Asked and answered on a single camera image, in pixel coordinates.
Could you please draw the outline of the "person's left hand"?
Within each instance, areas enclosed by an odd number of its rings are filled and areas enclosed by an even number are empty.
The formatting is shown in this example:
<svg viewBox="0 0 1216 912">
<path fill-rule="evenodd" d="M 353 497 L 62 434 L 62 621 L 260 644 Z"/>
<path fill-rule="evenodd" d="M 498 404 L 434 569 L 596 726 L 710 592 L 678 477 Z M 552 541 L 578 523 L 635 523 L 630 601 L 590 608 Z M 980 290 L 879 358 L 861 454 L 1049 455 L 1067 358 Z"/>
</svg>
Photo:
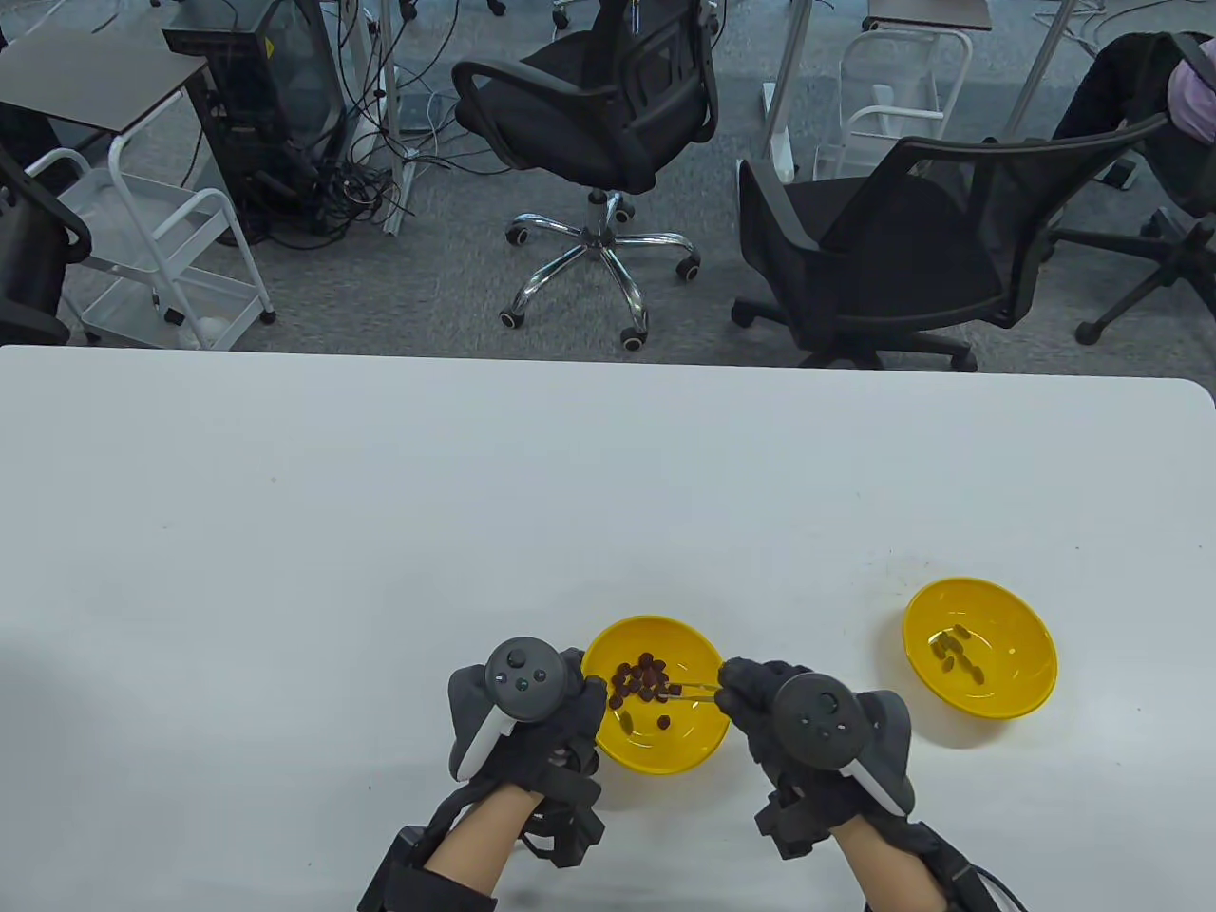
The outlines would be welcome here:
<svg viewBox="0 0 1216 912">
<path fill-rule="evenodd" d="M 569 648 L 561 659 L 565 689 L 559 706 L 540 722 L 517 724 L 472 779 L 479 786 L 514 786 L 551 803 L 593 807 L 602 793 L 592 775 L 608 688 L 598 677 L 582 677 L 582 651 Z"/>
</svg>

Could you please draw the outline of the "person's right hand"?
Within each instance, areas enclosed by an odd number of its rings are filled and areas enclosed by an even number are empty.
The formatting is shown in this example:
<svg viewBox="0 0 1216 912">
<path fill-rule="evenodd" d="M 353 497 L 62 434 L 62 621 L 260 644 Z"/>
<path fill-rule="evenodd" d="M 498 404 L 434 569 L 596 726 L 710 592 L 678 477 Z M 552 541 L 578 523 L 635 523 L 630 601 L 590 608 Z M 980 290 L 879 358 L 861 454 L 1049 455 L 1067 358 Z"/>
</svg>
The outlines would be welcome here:
<svg viewBox="0 0 1216 912">
<path fill-rule="evenodd" d="M 713 702 L 771 782 L 755 821 L 783 857 L 807 855 L 855 818 L 882 834 L 910 827 L 910 713 L 893 692 L 856 693 L 807 666 L 733 657 Z"/>
</svg>

